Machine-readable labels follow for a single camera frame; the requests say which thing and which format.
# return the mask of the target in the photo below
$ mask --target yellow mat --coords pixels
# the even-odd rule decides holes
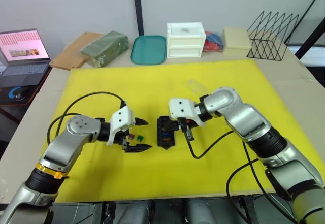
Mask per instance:
[[[265,76],[251,60],[188,63],[183,65],[124,68],[74,69],[58,104],[55,117],[76,98],[94,91],[120,95],[135,116],[149,122],[131,133],[143,135],[143,143],[153,147],[142,153],[124,153],[120,145],[88,143],[59,190],[57,201],[103,201],[175,196],[224,195],[226,181],[233,170],[247,162],[239,137],[231,134],[220,141],[202,159],[192,158],[181,132],[175,133],[175,147],[157,146],[157,118],[168,115],[170,98],[199,100],[189,80],[214,91],[231,86],[245,103],[254,105],[283,136],[305,154],[325,178],[325,166],[293,116]],[[118,110],[119,100],[100,94],[88,97],[70,112],[109,120]],[[223,118],[208,121],[206,127],[193,129],[196,154],[203,152],[216,138],[229,131]],[[264,166],[255,163],[265,189],[271,185]],[[232,193],[259,192],[249,168],[235,176]]]

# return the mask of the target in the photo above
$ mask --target table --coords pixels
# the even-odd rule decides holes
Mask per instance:
[[[138,66],[131,63],[130,53],[131,49],[127,50],[109,66]],[[242,58],[212,52],[203,53],[201,58],[167,59],[163,65]],[[288,49],[283,61],[253,60],[269,79],[325,162],[325,89]],[[90,67],[88,64],[83,66],[83,68]],[[35,167],[45,141],[48,125],[52,120],[69,73],[66,70],[52,69],[3,155],[0,161],[0,180],[5,179],[8,192],[2,202],[10,202],[21,182],[27,179]]]
[[[1,102],[0,103],[0,114],[2,114],[3,116],[5,116],[6,118],[12,120],[13,122],[19,124],[20,123],[20,119],[16,118],[15,116],[11,115],[9,112],[5,111],[4,109],[1,108],[1,106],[28,106],[30,103],[32,103],[33,99],[35,98],[36,94],[38,93],[38,91],[40,90],[40,88],[42,87],[42,85],[44,84],[47,76],[49,75],[50,71],[51,71],[51,67],[49,67],[46,71],[46,73],[44,74],[42,80],[40,81],[40,83],[38,85],[33,85],[33,86],[28,86],[30,88],[30,92],[28,93],[27,97],[22,101],[17,101],[17,103],[12,103],[12,100],[8,102]]]

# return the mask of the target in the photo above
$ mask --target small green piece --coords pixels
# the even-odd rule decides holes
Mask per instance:
[[[143,138],[144,138],[143,136],[138,135],[138,137],[137,137],[137,141],[140,141],[140,142],[141,142],[141,141],[143,140]]]

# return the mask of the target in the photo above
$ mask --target laptop screen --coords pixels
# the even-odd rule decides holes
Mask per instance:
[[[8,62],[49,58],[35,29],[0,33],[0,50]]]

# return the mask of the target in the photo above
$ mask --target computer mouse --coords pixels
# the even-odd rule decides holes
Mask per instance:
[[[14,99],[20,101],[27,96],[28,92],[28,87],[21,87],[13,92]]]

